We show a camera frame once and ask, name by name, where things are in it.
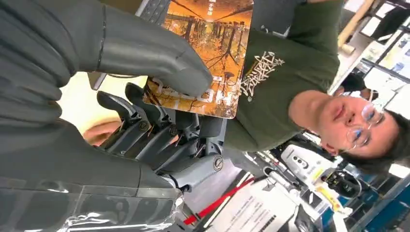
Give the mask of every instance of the white device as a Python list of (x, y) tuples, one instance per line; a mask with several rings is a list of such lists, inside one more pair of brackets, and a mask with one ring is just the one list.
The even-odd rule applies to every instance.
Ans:
[(291, 172), (306, 185), (311, 186), (334, 164), (316, 152), (290, 144), (280, 155)]

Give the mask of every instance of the book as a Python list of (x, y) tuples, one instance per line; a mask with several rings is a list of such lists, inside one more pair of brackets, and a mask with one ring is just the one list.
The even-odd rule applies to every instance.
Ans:
[(165, 108), (234, 118), (252, 18), (252, 0), (172, 0), (163, 27), (186, 39), (213, 75), (211, 87), (197, 97), (146, 84), (144, 102)]

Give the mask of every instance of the printed sign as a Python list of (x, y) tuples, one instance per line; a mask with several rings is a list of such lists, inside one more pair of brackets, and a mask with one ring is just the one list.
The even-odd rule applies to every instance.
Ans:
[(163, 27), (185, 38), (214, 76), (202, 96), (190, 97), (153, 78), (144, 102), (208, 116), (234, 118), (248, 44), (252, 0), (172, 0)]
[(275, 232), (293, 217), (297, 205), (267, 182), (248, 185), (235, 194), (221, 210), (209, 232)]

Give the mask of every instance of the plastic wrap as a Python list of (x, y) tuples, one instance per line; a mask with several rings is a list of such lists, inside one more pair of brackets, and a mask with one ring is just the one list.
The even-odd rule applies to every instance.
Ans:
[(0, 177), (0, 232), (154, 232), (175, 222), (175, 188), (34, 184)]

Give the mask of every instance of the graphic print on shirt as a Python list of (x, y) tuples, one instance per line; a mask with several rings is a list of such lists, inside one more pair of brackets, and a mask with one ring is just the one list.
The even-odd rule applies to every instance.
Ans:
[(262, 56), (255, 56), (256, 62), (246, 74), (241, 83), (240, 94), (248, 97), (251, 102), (255, 87), (269, 78), (269, 73), (275, 71), (277, 66), (282, 66), (285, 61), (277, 58), (273, 52), (264, 52)]

